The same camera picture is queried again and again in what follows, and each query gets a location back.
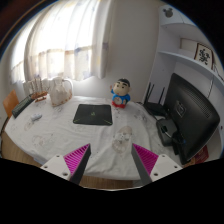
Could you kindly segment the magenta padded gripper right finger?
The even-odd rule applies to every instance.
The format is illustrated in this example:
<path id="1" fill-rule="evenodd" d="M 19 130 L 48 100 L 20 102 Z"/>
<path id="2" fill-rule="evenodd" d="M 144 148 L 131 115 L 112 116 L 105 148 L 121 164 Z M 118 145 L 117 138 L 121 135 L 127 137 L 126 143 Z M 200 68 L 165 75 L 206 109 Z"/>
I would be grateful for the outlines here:
<path id="1" fill-rule="evenodd" d="M 157 155 L 136 144 L 132 144 L 131 154 L 143 185 L 181 170 L 181 167 L 167 155 Z"/>

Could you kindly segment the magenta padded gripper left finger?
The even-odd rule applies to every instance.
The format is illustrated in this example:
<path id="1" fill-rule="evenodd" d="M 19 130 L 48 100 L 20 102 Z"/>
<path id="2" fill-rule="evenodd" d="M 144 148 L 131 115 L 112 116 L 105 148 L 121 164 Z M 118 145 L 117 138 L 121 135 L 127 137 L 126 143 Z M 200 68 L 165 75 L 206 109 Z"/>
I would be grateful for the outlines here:
<path id="1" fill-rule="evenodd" d="M 41 168 L 78 185 L 91 155 L 91 146 L 86 144 L 66 155 L 55 155 Z"/>

